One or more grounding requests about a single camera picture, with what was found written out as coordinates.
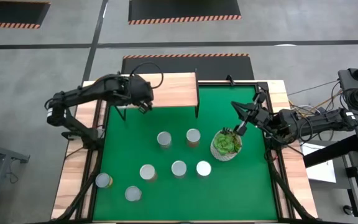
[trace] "white pot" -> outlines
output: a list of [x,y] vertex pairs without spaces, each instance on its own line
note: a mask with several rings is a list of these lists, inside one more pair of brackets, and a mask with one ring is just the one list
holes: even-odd
[[211,148],[211,153],[212,153],[212,156],[214,156],[215,159],[217,159],[217,160],[219,160],[219,161],[229,161],[229,160],[233,159],[238,153],[241,152],[241,149],[242,149],[242,140],[241,140],[240,136],[236,135],[237,140],[238,140],[238,141],[240,142],[240,144],[241,144],[241,148],[240,148],[239,152],[233,153],[233,154],[227,154],[227,155],[222,156],[222,155],[219,153],[219,151],[218,151],[218,150],[215,148],[215,146],[214,146],[214,139],[215,139],[215,137],[216,137],[220,132],[221,132],[221,131],[218,131],[218,132],[215,134],[215,136],[214,136],[214,138],[212,139],[212,141],[211,141],[211,147],[210,147],[210,148]]

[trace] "tin can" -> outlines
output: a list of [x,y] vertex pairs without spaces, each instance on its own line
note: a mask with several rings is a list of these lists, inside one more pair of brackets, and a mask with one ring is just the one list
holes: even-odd
[[180,179],[180,178],[184,178],[187,171],[187,166],[183,161],[175,161],[171,166],[171,170],[173,175],[176,178]]
[[136,186],[130,186],[125,191],[125,198],[130,202],[136,202],[142,198],[142,191]]
[[154,166],[150,164],[143,165],[140,168],[140,177],[149,182],[155,181],[157,179],[157,173],[155,172]]
[[189,129],[186,133],[187,145],[196,147],[200,143],[201,133],[197,129]]
[[100,188],[108,188],[112,186],[112,177],[107,173],[100,173],[96,176],[95,184]]
[[172,137],[169,132],[163,131],[157,136],[157,142],[162,149],[168,149],[172,143]]
[[197,163],[196,170],[198,177],[205,178],[211,173],[211,165],[206,161],[200,161]]

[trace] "white paper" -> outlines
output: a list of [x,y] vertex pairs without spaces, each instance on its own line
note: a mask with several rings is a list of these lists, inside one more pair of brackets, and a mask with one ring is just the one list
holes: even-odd
[[[304,155],[315,152],[325,146],[305,143],[301,146]],[[336,183],[333,161],[327,161],[306,169],[309,179]]]

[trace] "green plant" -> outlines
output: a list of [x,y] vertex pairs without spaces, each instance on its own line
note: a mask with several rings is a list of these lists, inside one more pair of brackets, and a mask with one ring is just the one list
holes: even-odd
[[222,156],[238,153],[241,149],[238,135],[227,128],[224,128],[215,136],[213,144]]

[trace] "wooden table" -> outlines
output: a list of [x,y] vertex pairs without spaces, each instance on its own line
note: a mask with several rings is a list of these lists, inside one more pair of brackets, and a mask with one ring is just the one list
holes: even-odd
[[[283,80],[268,80],[268,81],[236,81],[236,82],[267,82],[270,93],[270,100],[273,106],[273,112],[278,112],[281,109],[289,109],[290,105],[288,102],[287,92],[285,90],[285,85]],[[90,85],[93,82],[88,81],[84,82],[84,85]],[[103,123],[104,118],[104,108],[106,104],[102,103],[100,110],[100,116],[98,125]],[[92,127],[94,114],[96,109],[96,101],[82,104],[77,107],[76,118],[82,122],[87,127]],[[76,149],[82,146],[80,140],[70,141],[67,148],[67,154],[75,151]],[[299,143],[294,142],[292,147],[299,149]],[[74,197],[80,190],[81,180],[83,178],[83,171],[85,166],[87,151],[82,149],[76,154],[70,156],[64,163],[62,174],[60,177],[60,183],[57,190],[57,195],[55,198],[55,204],[52,210],[51,218],[59,217],[73,201]],[[293,152],[290,149],[284,149],[282,151],[283,160],[285,164],[285,171],[287,173],[287,179],[291,191],[294,193],[295,197],[299,200],[302,206],[314,217],[317,217],[316,207],[314,205],[313,195],[311,193],[310,184],[308,176],[306,174],[306,168],[303,163],[303,158],[296,152]],[[85,204],[83,207],[83,218],[86,217],[88,211],[88,204],[90,198],[89,189],[87,196],[85,198]],[[279,190],[280,202],[283,209],[283,216],[288,217],[287,210],[287,201],[281,190]]]

